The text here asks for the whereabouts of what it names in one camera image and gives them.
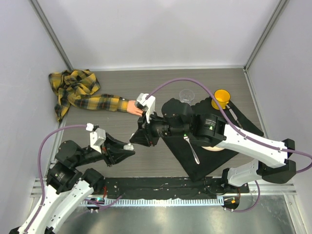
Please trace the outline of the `white nail polish bottle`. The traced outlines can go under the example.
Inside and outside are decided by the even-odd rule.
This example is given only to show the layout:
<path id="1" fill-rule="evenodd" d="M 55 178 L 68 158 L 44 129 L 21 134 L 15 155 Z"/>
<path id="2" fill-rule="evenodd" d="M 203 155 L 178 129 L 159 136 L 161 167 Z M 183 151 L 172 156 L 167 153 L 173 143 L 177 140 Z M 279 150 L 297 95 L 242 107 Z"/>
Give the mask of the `white nail polish bottle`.
<path id="1" fill-rule="evenodd" d="M 131 143 L 128 143 L 126 145 L 123 146 L 124 150 L 128 150 L 128 151 L 133 151 L 134 150 L 134 146 Z"/>

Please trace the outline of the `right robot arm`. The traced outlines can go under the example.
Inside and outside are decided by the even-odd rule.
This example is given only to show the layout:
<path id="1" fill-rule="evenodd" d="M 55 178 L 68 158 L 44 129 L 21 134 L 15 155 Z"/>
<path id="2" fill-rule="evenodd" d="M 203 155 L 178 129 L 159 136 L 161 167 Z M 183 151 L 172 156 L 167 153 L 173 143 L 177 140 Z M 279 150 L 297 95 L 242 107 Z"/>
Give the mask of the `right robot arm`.
<path id="1" fill-rule="evenodd" d="M 155 112 L 154 97 L 139 97 L 135 105 L 143 115 L 130 142 L 151 147 L 162 139 L 192 181 L 239 153 L 252 161 L 223 170 L 220 187 L 227 193 L 254 180 L 284 184 L 296 175 L 296 163 L 288 153 L 293 141 L 273 141 L 231 126 L 204 102 L 191 106 L 173 98 L 162 106 L 162 116 Z"/>

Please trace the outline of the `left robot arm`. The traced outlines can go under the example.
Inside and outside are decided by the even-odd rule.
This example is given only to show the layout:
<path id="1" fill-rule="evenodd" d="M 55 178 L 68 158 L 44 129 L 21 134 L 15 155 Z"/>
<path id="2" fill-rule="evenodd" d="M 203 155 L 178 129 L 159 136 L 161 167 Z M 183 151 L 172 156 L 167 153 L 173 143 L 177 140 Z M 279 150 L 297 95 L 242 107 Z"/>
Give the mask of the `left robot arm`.
<path id="1" fill-rule="evenodd" d="M 90 145 L 82 148 L 74 141 L 63 142 L 56 154 L 57 162 L 49 169 L 43 194 L 27 220 L 12 229 L 12 234 L 56 234 L 77 206 L 91 194 L 100 194 L 105 177 L 93 168 L 84 173 L 77 167 L 105 161 L 118 164 L 135 154 L 131 143 L 119 141 L 109 134 L 90 134 Z"/>

